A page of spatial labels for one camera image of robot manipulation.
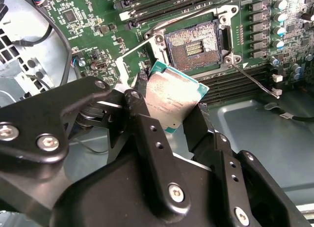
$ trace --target black cable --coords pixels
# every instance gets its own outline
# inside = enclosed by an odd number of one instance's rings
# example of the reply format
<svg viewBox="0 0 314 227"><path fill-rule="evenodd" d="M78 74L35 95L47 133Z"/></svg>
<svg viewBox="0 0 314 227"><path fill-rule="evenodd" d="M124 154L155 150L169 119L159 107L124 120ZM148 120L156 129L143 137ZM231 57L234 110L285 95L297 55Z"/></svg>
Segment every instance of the black cable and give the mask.
<svg viewBox="0 0 314 227"><path fill-rule="evenodd" d="M73 69L74 69L75 75L77 77L77 80L82 78L82 76L80 75L80 71L79 71L78 67L73 66Z"/></svg>
<svg viewBox="0 0 314 227"><path fill-rule="evenodd" d="M33 75L26 75L27 77L31 78L31 79L34 79L34 80L38 80L42 85L44 85L48 90L51 89L51 87L46 83L44 82L42 79L40 79L39 77L37 76L33 76Z"/></svg>
<svg viewBox="0 0 314 227"><path fill-rule="evenodd" d="M51 32L52 32L52 26L49 25L48 29L47 29L46 33L43 35L43 37L41 37L40 39L38 39L36 41L28 41L28 40L21 39L21 40L12 41L12 43L16 44L16 45L24 46L24 47L33 47L36 44L40 44L40 43L44 42L49 37Z"/></svg>
<svg viewBox="0 0 314 227"><path fill-rule="evenodd" d="M25 0L28 2L31 6L33 6L42 16L46 19L46 21L52 26L54 31L57 33L57 35L60 37L66 51L67 51L67 59L64 66L64 71L61 79L60 85L64 85L68 82L69 79L69 73L70 73L70 66L71 66L71 60L72 60L72 50L71 45L68 41L68 39L65 37L65 35L62 33L60 28L53 22L53 20L49 17L49 15L46 13L43 7L37 7L36 4L34 4L33 0Z"/></svg>
<svg viewBox="0 0 314 227"><path fill-rule="evenodd" d="M87 150L93 152L93 153L96 153L98 155L100 154L105 154L105 153L108 153L108 149L105 150L105 151L102 151L102 152L98 152L98 151L95 151L94 149L90 148L89 146L85 145L83 142L81 142L80 140L78 139L73 139L74 141L78 142L80 145L82 145L83 147L85 147Z"/></svg>

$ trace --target cylindrical capacitor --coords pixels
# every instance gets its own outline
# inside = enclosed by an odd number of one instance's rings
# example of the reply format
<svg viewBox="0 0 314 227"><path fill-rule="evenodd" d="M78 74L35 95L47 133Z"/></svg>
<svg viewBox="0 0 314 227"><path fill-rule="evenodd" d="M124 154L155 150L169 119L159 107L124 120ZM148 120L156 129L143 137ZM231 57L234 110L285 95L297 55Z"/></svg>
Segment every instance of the cylindrical capacitor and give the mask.
<svg viewBox="0 0 314 227"><path fill-rule="evenodd" d="M276 39L274 42L273 42L273 46L277 49L282 49L284 47L285 43L280 40L280 39Z"/></svg>
<svg viewBox="0 0 314 227"><path fill-rule="evenodd" d="M277 0L274 3L274 8L279 9L279 10L284 10L287 7L288 3L286 0Z"/></svg>
<svg viewBox="0 0 314 227"><path fill-rule="evenodd" d="M291 70L294 71L294 73L299 74L302 70L302 67L298 64L295 64L291 67Z"/></svg>
<svg viewBox="0 0 314 227"><path fill-rule="evenodd" d="M280 37L282 37L284 35L284 33L286 33L286 29L283 27L275 27L274 28L274 34L279 35Z"/></svg>
<svg viewBox="0 0 314 227"><path fill-rule="evenodd" d="M314 14L303 13L301 18L306 21L314 22Z"/></svg>
<svg viewBox="0 0 314 227"><path fill-rule="evenodd" d="M275 57L271 57L271 58L269 59L269 63L272 64L273 66L278 66L280 62L279 62L279 60L276 59Z"/></svg>
<svg viewBox="0 0 314 227"><path fill-rule="evenodd" d="M300 79L301 74L292 72L291 77L293 77L293 79L297 81L298 79Z"/></svg>
<svg viewBox="0 0 314 227"><path fill-rule="evenodd" d="M276 13L273 17L274 21L276 22L283 22L287 19L287 14L285 13Z"/></svg>

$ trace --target microchip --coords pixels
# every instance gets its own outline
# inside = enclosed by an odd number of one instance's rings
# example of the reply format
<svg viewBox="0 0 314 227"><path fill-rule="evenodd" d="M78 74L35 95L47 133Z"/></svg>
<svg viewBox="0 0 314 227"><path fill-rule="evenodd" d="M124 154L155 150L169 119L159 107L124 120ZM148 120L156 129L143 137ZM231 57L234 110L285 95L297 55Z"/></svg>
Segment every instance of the microchip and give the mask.
<svg viewBox="0 0 314 227"><path fill-rule="evenodd" d="M82 71L82 72L80 73L80 75L81 75L82 77L87 77L87 76L88 76L88 74L87 74L85 71Z"/></svg>
<svg viewBox="0 0 314 227"><path fill-rule="evenodd" d="M287 32L293 31L294 30L294 25L289 25L287 26Z"/></svg>
<svg viewBox="0 0 314 227"><path fill-rule="evenodd" d="M218 22L200 23L165 35L172 65L186 72L221 62Z"/></svg>
<svg viewBox="0 0 314 227"><path fill-rule="evenodd" d="M119 43L119 44L121 44L121 43L123 43L123 38L117 38L117 42Z"/></svg>
<svg viewBox="0 0 314 227"><path fill-rule="evenodd" d="M251 4L251 10L253 12L260 11L262 9L263 9L263 2L256 2L256 3Z"/></svg>
<svg viewBox="0 0 314 227"><path fill-rule="evenodd" d="M106 26L106 25L101 26L101 27L100 27L100 32L101 32L102 34L107 34L107 33L109 32L108 26Z"/></svg>
<svg viewBox="0 0 314 227"><path fill-rule="evenodd" d="M304 0L304 3L310 3L312 0Z"/></svg>
<svg viewBox="0 0 314 227"><path fill-rule="evenodd" d="M81 58L83 58L84 56L83 56L83 53L80 51L80 52L77 52L77 53L75 53L75 55L79 58L79 59L81 59Z"/></svg>
<svg viewBox="0 0 314 227"><path fill-rule="evenodd" d="M310 27L310 23L308 23L308 22L303 23L303 28L304 29L307 29L309 27Z"/></svg>
<svg viewBox="0 0 314 227"><path fill-rule="evenodd" d="M252 40L253 41L259 41L259 40L262 40L263 39L263 33L262 32L259 32L259 33L256 33L256 34L252 34Z"/></svg>
<svg viewBox="0 0 314 227"><path fill-rule="evenodd" d="M266 15L267 13L268 13L268 11L266 10L266 11L263 11L263 12L258 12L258 13L252 14L251 20L253 22L262 21L264 15Z"/></svg>
<svg viewBox="0 0 314 227"><path fill-rule="evenodd" d="M110 23L108 26L110 30L117 30L117 26L114 23Z"/></svg>
<svg viewBox="0 0 314 227"><path fill-rule="evenodd" d="M278 55L276 56L276 58L277 58L279 61L282 61L282 60L284 60L284 55L283 55L283 54L278 54Z"/></svg>
<svg viewBox="0 0 314 227"><path fill-rule="evenodd" d="M251 30L253 32L263 30L263 23L261 22L261 23L256 23L254 25L251 25Z"/></svg>
<svg viewBox="0 0 314 227"><path fill-rule="evenodd" d="M309 43L309 39L303 39L301 40L301 46L305 46Z"/></svg>
<svg viewBox="0 0 314 227"><path fill-rule="evenodd" d="M252 57L253 58L261 58L262 56L263 56L263 51L252 52Z"/></svg>
<svg viewBox="0 0 314 227"><path fill-rule="evenodd" d="M99 52L99 50L93 51L90 56L91 56L91 58L92 58L93 60L99 59L99 58L100 58L100 52Z"/></svg>
<svg viewBox="0 0 314 227"><path fill-rule="evenodd" d="M76 18L75 15L74 15L73 10L65 11L65 12L63 13L63 16L64 16L64 18L65 18L65 20L66 20L67 23L73 22L73 21L76 21L76 20L77 20L77 18Z"/></svg>
<svg viewBox="0 0 314 227"><path fill-rule="evenodd" d="M252 49L257 50L257 49L262 49L263 48L263 42L256 42L252 44Z"/></svg>

